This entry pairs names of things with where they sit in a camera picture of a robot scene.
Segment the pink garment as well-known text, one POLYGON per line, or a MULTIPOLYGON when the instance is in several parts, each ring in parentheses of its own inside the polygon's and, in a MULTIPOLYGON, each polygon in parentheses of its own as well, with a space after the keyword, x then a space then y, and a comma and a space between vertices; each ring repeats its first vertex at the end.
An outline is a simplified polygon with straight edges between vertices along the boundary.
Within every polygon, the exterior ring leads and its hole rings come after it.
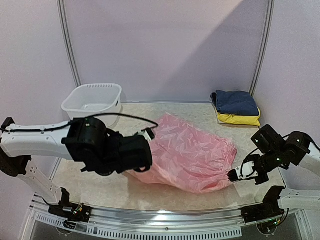
POLYGON ((237 155, 231 138, 201 130, 172 114, 158 119, 150 142, 153 164, 149 171, 129 174, 145 184, 163 184, 204 194, 231 185, 227 174, 237 155))

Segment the navy blue tank top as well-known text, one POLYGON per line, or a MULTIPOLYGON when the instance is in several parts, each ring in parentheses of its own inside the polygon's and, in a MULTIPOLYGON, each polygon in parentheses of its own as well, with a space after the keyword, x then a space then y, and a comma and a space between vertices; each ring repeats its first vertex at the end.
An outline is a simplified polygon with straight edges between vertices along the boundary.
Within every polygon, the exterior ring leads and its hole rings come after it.
POLYGON ((259 115, 257 104, 249 92, 216 90, 210 98, 220 114, 249 117, 259 115))

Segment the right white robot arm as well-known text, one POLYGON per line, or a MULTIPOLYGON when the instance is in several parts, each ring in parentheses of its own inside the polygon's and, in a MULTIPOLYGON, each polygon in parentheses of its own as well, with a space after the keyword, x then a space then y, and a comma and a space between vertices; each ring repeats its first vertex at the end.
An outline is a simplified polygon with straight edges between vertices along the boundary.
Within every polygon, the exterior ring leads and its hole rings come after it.
MULTIPOLYGON (((260 185, 269 181, 270 172, 278 168, 288 170, 290 165, 320 174, 320 148, 304 132, 293 131, 283 137, 267 124, 251 137, 251 141, 261 154, 250 153, 234 170, 240 181, 255 180, 256 185, 260 185)), ((244 207, 241 214, 246 220, 258 220, 283 214, 286 209, 319 211, 320 192, 272 186, 262 203, 244 207)))

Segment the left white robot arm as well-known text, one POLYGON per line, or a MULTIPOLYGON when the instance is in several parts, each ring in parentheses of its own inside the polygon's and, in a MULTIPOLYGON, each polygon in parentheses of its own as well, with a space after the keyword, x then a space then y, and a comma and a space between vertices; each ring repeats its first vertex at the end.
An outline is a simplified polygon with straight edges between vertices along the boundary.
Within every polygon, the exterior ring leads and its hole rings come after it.
POLYGON ((151 127, 132 136, 123 136, 95 117, 42 126, 17 125, 8 117, 0 130, 1 171, 21 179, 63 217, 70 217, 75 211, 68 192, 37 168, 33 156, 84 163, 82 172, 104 177, 130 170, 143 173, 153 165, 149 142, 155 134, 151 127))

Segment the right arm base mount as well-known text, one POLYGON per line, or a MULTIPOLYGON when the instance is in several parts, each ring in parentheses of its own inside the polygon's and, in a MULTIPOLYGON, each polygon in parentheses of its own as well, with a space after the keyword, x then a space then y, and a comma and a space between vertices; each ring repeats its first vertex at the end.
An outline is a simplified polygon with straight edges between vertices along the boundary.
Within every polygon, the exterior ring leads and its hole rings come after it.
POLYGON ((244 222, 251 223, 283 215, 285 210, 279 207, 278 200, 284 189, 284 186, 272 186, 264 196, 262 203, 242 207, 240 214, 244 222))

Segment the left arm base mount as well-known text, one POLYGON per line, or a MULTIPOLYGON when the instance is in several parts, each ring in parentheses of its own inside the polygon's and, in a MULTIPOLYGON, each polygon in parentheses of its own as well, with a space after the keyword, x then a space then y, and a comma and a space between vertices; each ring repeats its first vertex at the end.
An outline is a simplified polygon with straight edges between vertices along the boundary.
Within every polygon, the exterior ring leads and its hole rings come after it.
POLYGON ((61 188, 61 198, 57 204, 49 204, 48 212, 58 217, 66 218, 68 222, 88 223, 93 208, 84 203, 70 202, 70 193, 61 188))

